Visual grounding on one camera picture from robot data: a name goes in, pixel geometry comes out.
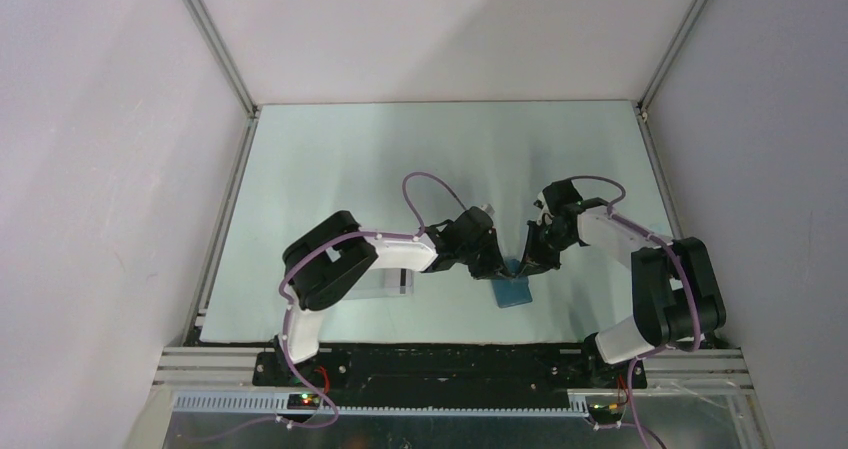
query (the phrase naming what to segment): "robotic arm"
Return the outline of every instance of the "robotic arm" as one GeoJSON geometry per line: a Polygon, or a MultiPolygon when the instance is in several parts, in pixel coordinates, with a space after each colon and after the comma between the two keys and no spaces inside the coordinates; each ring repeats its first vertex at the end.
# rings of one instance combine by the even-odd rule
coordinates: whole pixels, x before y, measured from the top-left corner
{"type": "MultiPolygon", "coordinates": [[[[584,200],[570,179],[546,187],[535,205],[541,210],[529,221],[524,256],[516,273],[500,253],[497,232],[487,208],[471,207],[455,221],[424,228],[418,236],[366,232],[332,246],[308,261],[286,291],[293,296],[288,334],[289,355],[295,363],[318,352],[318,333],[325,310],[340,301],[370,269],[402,268],[430,273],[464,264],[475,279],[511,279],[559,269],[560,253],[568,247],[600,247],[633,274],[633,315],[615,326],[590,335],[586,351],[606,364],[632,359],[655,347],[673,345],[695,334],[694,321],[669,254],[679,258],[691,286],[700,319],[699,334],[724,325],[725,310],[704,244],[695,238],[672,241],[648,233],[626,218],[613,215],[603,199],[584,200]]],[[[316,249],[360,227],[340,211],[293,243],[283,254],[288,273],[316,249]]]]}

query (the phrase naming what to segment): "white wall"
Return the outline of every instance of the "white wall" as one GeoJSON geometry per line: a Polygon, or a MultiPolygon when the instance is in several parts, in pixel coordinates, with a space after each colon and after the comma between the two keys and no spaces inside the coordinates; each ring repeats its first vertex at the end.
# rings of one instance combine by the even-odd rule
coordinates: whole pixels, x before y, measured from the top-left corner
{"type": "Polygon", "coordinates": [[[181,0],[0,0],[0,41],[0,447],[118,447],[244,116],[181,0]]]}
{"type": "Polygon", "coordinates": [[[848,427],[848,0],[713,0],[650,111],[780,448],[848,427]]]}
{"type": "Polygon", "coordinates": [[[692,0],[204,0],[260,103],[638,99],[692,0]]]}

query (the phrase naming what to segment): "white table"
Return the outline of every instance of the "white table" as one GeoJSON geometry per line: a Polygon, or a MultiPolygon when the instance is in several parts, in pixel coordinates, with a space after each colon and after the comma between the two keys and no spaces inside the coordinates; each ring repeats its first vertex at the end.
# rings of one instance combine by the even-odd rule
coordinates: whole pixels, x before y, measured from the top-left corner
{"type": "MultiPolygon", "coordinates": [[[[620,181],[617,207],[670,233],[629,102],[490,102],[266,106],[262,109],[203,325],[205,342],[267,341],[279,332],[277,286],[288,245],[336,210],[365,227],[412,232],[401,195],[409,172],[432,172],[466,205],[496,211],[504,256],[520,256],[532,203],[578,174],[620,181]]],[[[576,183],[584,197],[617,192],[576,183]]],[[[428,224],[461,209],[436,183],[410,182],[428,224]]],[[[627,317],[630,273],[594,248],[572,247],[562,269],[530,278],[533,302],[508,309],[465,266],[417,274],[412,296],[343,301],[325,342],[531,343],[580,341],[627,317]]]]}

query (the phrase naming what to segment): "blue object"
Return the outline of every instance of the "blue object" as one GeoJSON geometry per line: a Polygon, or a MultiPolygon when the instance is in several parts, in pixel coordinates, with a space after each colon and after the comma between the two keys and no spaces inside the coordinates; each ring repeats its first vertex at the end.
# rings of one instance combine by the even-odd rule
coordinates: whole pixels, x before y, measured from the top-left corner
{"type": "MultiPolygon", "coordinates": [[[[511,272],[518,271],[520,263],[517,259],[507,259],[505,262],[511,272]]],[[[526,277],[510,280],[494,279],[492,290],[495,291],[495,300],[501,309],[533,302],[533,296],[530,295],[530,282],[526,277]]]]}

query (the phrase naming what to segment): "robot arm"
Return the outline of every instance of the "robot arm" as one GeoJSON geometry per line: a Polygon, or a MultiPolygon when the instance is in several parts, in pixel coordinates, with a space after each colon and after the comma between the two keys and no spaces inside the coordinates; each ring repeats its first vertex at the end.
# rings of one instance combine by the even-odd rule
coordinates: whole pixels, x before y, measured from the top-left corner
{"type": "MultiPolygon", "coordinates": [[[[695,333],[683,291],[671,287],[671,279],[680,275],[656,239],[669,245],[680,259],[695,297],[700,333],[724,325],[724,304],[700,240],[672,241],[654,235],[649,239],[627,219],[613,217],[606,201],[584,200],[568,179],[546,187],[536,206],[541,212],[528,222],[527,243],[516,274],[509,271],[500,253],[489,212],[480,207],[469,208],[456,221],[428,226],[419,237],[372,232],[333,246],[337,257],[325,252],[314,258],[286,289],[294,297],[294,307],[289,332],[280,338],[288,338],[293,361],[317,353],[325,309],[340,301],[369,269],[429,273],[461,263],[475,279],[510,279],[559,269],[560,252],[574,244],[601,248],[633,274],[633,315],[586,340],[587,350],[604,363],[617,364],[695,333]]],[[[349,212],[337,212],[285,251],[286,272],[320,246],[357,231],[359,224],[349,212]]]]}

